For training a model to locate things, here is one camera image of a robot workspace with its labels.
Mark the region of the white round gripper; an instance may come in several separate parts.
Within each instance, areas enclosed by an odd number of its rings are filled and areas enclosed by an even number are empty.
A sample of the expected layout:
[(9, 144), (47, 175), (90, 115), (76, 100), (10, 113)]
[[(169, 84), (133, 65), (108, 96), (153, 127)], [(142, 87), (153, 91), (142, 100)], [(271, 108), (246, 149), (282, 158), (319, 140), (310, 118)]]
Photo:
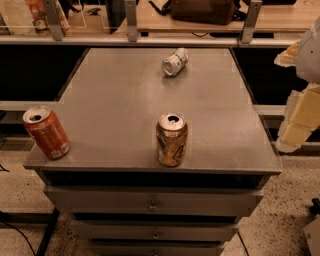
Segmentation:
[(291, 153), (299, 149), (320, 127), (320, 17), (297, 41), (281, 52), (274, 63), (282, 67), (296, 65), (299, 78), (309, 82), (302, 91), (293, 90), (288, 97), (276, 148)]

